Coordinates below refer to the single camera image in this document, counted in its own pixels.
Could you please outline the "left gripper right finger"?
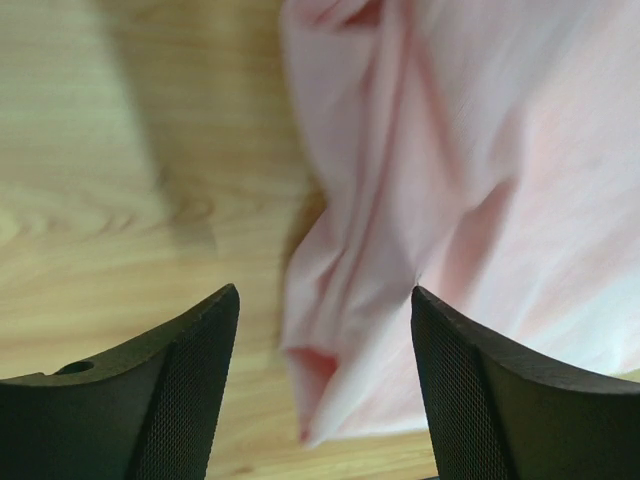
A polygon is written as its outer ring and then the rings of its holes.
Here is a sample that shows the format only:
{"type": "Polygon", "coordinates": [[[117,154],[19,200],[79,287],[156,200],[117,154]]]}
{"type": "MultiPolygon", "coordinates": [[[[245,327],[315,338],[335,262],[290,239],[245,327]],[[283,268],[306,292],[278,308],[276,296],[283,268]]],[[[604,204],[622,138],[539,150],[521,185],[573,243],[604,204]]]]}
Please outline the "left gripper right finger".
{"type": "Polygon", "coordinates": [[[542,355],[422,287],[411,304],[439,478],[638,478],[637,383],[542,355]]]}

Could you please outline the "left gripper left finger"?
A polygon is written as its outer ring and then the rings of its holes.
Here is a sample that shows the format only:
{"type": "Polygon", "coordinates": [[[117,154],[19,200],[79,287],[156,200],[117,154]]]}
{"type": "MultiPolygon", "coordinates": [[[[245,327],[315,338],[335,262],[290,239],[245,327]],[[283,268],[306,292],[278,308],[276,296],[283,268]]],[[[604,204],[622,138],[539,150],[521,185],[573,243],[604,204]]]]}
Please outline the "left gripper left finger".
{"type": "Polygon", "coordinates": [[[205,478],[239,311],[229,284],[53,374],[2,380],[2,478],[205,478]]]}

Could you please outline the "pink t-shirt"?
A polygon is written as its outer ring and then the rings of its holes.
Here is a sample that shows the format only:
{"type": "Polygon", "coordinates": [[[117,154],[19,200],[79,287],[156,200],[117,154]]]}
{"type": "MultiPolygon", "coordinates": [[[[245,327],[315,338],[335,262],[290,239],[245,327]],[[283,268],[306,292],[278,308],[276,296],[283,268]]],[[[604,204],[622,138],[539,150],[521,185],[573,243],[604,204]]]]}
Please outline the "pink t-shirt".
{"type": "Polygon", "coordinates": [[[284,298],[302,440],[422,430],[411,292],[534,350],[639,367],[639,5],[288,1],[326,208],[284,298]]]}

